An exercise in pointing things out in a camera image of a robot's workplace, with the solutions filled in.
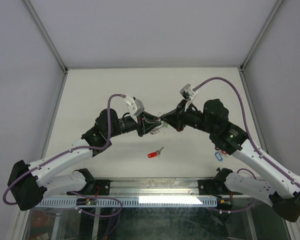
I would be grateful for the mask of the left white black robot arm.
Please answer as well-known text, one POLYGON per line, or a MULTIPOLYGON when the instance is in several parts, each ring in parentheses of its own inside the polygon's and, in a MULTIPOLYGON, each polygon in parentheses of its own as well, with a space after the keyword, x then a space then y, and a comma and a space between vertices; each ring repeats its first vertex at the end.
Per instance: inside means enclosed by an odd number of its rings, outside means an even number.
POLYGON ((137 116, 128 114, 119 118, 114 109, 104 109, 93 127, 67 149, 30 163, 16 162, 6 191, 12 193, 13 204, 21 211, 30 210, 43 199, 60 193, 90 194, 95 188, 95 179, 88 169, 75 170, 68 175, 60 173, 104 152, 112 145, 111 138, 133 131, 142 137, 160 125, 157 117, 143 111, 137 116))

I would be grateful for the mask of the metal keyring with yellow handle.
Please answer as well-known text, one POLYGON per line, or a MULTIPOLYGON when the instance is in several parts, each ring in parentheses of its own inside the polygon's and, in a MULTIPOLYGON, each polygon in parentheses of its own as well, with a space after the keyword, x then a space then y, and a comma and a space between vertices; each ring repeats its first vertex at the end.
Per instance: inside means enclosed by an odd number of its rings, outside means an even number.
MULTIPOLYGON (((163 115, 163 114, 165 114, 165 112, 159 112, 158 114, 157 114, 157 116, 161 119, 161 116, 163 115)), ((160 132, 160 129, 162 129, 162 128, 164 128, 163 127, 163 122, 160 120, 160 126, 156 126, 154 129, 152 129, 149 133, 151 134, 151 135, 156 135, 156 134, 158 134, 159 132, 160 132)))

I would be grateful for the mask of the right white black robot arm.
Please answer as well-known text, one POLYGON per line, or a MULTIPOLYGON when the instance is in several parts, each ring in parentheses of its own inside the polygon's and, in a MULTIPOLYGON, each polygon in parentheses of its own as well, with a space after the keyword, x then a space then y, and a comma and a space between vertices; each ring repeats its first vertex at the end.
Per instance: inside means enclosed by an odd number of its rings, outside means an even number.
POLYGON ((187 101, 182 100, 161 120, 178 132, 189 126, 207 133, 218 150, 242 161, 264 179, 249 179, 221 169, 214 178, 215 191, 249 195, 272 207, 284 220, 295 223, 300 217, 300 176, 283 167, 256 145, 246 131, 231 123, 229 111, 219 99, 206 101, 203 111, 186 105, 187 101))

